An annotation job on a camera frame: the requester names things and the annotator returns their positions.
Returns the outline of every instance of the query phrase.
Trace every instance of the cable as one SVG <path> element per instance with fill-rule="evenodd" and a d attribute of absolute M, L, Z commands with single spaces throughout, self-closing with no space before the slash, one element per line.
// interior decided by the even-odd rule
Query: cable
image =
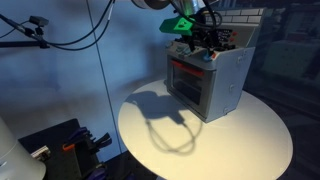
<path fill-rule="evenodd" d="M 80 51 L 80 50 L 84 50 L 84 49 L 87 49 L 91 46 L 93 46 L 94 44 L 96 44 L 101 38 L 102 36 L 104 35 L 104 33 L 106 32 L 108 26 L 109 26 L 109 23 L 110 23 L 110 19 L 111 19 L 111 14 L 112 14 L 112 9 L 113 9 L 113 6 L 115 4 L 115 0 L 110 0 L 109 2 L 112 2 L 112 6 L 110 8 L 110 11 L 109 11 L 109 16 L 108 16 L 108 20 L 107 20 L 107 24 L 105 25 L 102 33 L 100 34 L 100 36 L 91 44 L 87 45 L 87 46 L 84 46 L 84 47 L 81 47 L 81 48 L 64 48 L 64 47 L 60 47 L 56 44 L 53 44 L 53 43 L 50 43 L 50 42 L 47 42 L 45 41 L 46 43 L 48 43 L 49 45 L 55 47 L 55 48 L 58 48 L 58 49 L 62 49 L 62 50 L 67 50 L 67 51 Z"/>
<path fill-rule="evenodd" d="M 29 21 L 24 21 L 24 22 L 20 23 L 20 25 L 25 24 L 25 23 L 27 23 L 27 22 L 29 22 Z M 6 34 L 0 36 L 0 39 L 8 36 L 8 35 L 11 34 L 14 30 L 16 30 L 16 29 L 13 28 L 11 31 L 9 31 L 9 32 L 7 32 Z"/>
<path fill-rule="evenodd" d="M 55 47 L 55 46 L 67 46 L 67 45 L 75 44 L 75 43 L 77 43 L 77 42 L 80 42 L 80 41 L 84 40 L 85 38 L 87 38 L 88 36 L 90 36 L 93 32 L 95 32 L 95 30 L 100 26 L 100 24 L 101 24 L 102 20 L 104 19 L 104 17 L 105 17 L 105 15 L 106 15 L 106 13 L 107 13 L 107 11 L 108 11 L 108 9 L 109 9 L 112 1 L 115 1 L 115 0 L 109 0 L 109 3 L 108 3 L 108 5 L 107 5 L 107 7 L 105 8 L 105 10 L 103 11 L 103 13 L 102 13 L 102 15 L 101 15 L 98 23 L 96 24 L 96 26 L 95 26 L 88 34 L 86 34 L 86 35 L 83 36 L 82 38 L 79 38 L 79 39 L 77 39 L 77 40 L 75 40 L 75 41 L 71 41 L 71 42 L 68 42 L 68 43 L 54 43 L 54 42 L 49 42 L 49 41 L 46 41 L 46 42 L 47 42 L 48 44 L 50 44 L 50 45 L 52 45 L 52 46 Z"/>
<path fill-rule="evenodd" d="M 200 27 L 205 27 L 205 28 L 216 28 L 216 24 L 214 24 L 213 26 L 211 25 L 207 25 L 207 24 L 203 24 L 203 23 L 199 23 L 199 22 L 196 22 L 192 19 L 190 19 L 189 17 L 187 17 L 183 12 L 181 12 L 180 8 L 173 2 L 173 0 L 169 0 L 170 4 L 174 7 L 174 9 L 179 13 L 180 16 L 182 16 L 184 19 L 186 19 L 187 21 L 191 22 L 192 24 L 196 24 Z"/>

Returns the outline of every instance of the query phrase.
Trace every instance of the wall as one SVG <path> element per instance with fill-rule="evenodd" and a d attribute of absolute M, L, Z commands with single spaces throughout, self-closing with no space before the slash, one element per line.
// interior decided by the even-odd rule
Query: wall
<path fill-rule="evenodd" d="M 3 15 L 17 22 L 30 15 L 49 19 L 45 38 L 68 42 L 89 32 L 107 4 L 88 2 L 89 6 L 85 0 L 3 0 L 0 7 Z M 133 90 L 164 77 L 164 43 L 174 36 L 160 33 L 158 27 L 163 19 L 174 16 L 170 7 L 141 10 L 130 1 L 117 1 L 109 28 L 97 46 L 77 52 L 0 49 L 1 116 L 18 138 L 78 118 L 94 136 L 111 134 L 113 144 L 98 154 L 101 160 L 119 154 L 120 146 L 125 151 L 118 144 L 117 113 Z M 11 29 L 3 22 L 0 27 L 0 35 Z M 25 39 L 15 32 L 1 41 Z M 93 36 L 77 47 L 92 41 Z"/>

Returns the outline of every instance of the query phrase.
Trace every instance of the floor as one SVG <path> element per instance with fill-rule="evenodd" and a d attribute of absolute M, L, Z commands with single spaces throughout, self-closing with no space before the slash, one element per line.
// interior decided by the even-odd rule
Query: floor
<path fill-rule="evenodd" d="M 294 153 L 287 171 L 278 180 L 320 179 L 320 119 L 310 118 L 296 111 L 265 101 L 287 125 L 293 140 Z M 156 175 L 144 168 L 129 152 L 107 162 L 110 175 L 132 173 L 134 180 L 155 180 Z"/>

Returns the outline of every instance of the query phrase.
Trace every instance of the white object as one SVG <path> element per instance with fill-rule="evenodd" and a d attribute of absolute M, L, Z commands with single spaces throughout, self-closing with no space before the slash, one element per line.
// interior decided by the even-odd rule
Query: white object
<path fill-rule="evenodd" d="M 0 180 L 42 180 L 46 167 L 22 147 L 0 117 Z"/>
<path fill-rule="evenodd" d="M 133 156 L 168 180 L 277 179 L 292 158 L 283 121 L 246 92 L 236 110 L 205 124 L 156 81 L 127 98 L 118 125 Z"/>

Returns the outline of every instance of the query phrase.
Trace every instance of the white table top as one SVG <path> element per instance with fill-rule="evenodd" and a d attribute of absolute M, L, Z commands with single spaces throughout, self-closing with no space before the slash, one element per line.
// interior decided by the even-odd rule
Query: white table top
<path fill-rule="evenodd" d="M 236 110 L 206 124 L 156 81 L 127 98 L 118 123 L 132 155 L 168 180 L 277 179 L 292 158 L 283 121 L 246 92 Z"/>

